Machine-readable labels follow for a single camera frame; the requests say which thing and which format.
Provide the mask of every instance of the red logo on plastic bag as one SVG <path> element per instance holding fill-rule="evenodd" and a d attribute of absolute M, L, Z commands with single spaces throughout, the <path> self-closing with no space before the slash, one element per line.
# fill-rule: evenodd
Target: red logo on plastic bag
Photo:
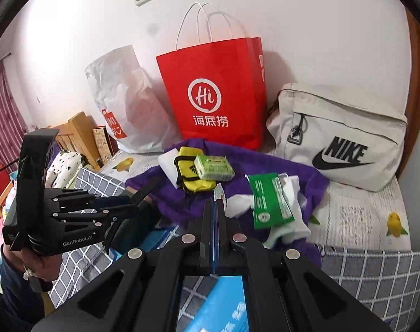
<path fill-rule="evenodd" d="M 113 112 L 107 112 L 107 110 L 104 108 L 102 110 L 102 114 L 105 117 L 105 120 L 107 121 L 107 124 L 112 129 L 113 134 L 115 135 L 115 138 L 125 138 L 127 135 L 122 131 L 121 125 L 119 122 L 117 122 L 115 116 L 113 115 Z"/>
<path fill-rule="evenodd" d="M 207 114 L 215 112 L 222 102 L 220 91 L 209 79 L 196 79 L 188 86 L 188 99 L 193 107 Z"/>

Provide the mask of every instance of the curtain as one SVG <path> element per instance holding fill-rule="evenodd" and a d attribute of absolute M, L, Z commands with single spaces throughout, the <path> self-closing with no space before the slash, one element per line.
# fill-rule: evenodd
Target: curtain
<path fill-rule="evenodd" d="M 7 165 L 17 159 L 26 133 L 26 124 L 10 92 L 4 64 L 0 62 L 0 164 Z M 8 172 L 18 169 L 14 164 Z"/>

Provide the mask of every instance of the silver screw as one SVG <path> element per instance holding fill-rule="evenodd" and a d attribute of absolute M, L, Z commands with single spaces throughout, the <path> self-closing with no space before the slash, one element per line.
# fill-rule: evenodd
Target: silver screw
<path fill-rule="evenodd" d="M 245 242 L 246 240 L 247 240 L 247 236 L 244 235 L 243 233 L 235 233 L 233 235 L 233 241 L 237 243 L 242 243 L 242 242 Z"/>
<path fill-rule="evenodd" d="M 131 259 L 138 259 L 139 257 L 142 256 L 142 250 L 140 250 L 139 248 L 132 248 L 129 253 L 129 258 Z"/>
<path fill-rule="evenodd" d="M 301 254 L 298 250 L 291 248 L 285 252 L 285 256 L 287 256 L 289 259 L 298 259 Z"/>
<path fill-rule="evenodd" d="M 196 237 L 194 237 L 194 235 L 192 235 L 191 233 L 187 233 L 181 237 L 181 240 L 184 243 L 192 243 L 196 240 Z"/>

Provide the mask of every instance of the shopping bag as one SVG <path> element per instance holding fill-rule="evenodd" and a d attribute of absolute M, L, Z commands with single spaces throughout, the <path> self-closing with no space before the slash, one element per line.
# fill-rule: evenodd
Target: shopping bag
<path fill-rule="evenodd" d="M 182 136 L 259 149 L 267 107 L 261 39 L 213 42 L 208 27 L 210 43 L 156 57 Z"/>
<path fill-rule="evenodd" d="M 85 75 L 119 149 L 129 154 L 161 152 L 179 141 L 176 126 L 151 91 L 131 45 L 98 58 Z"/>

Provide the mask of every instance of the green package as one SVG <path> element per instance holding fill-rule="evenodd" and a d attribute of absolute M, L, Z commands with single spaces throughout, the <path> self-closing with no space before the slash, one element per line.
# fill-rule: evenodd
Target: green package
<path fill-rule="evenodd" d="M 199 154 L 194 160 L 194 167 L 201 180 L 230 181 L 235 176 L 226 157 Z"/>
<path fill-rule="evenodd" d="M 255 229 L 270 228 L 294 221 L 277 173 L 245 177 L 250 183 L 255 198 L 253 218 Z"/>

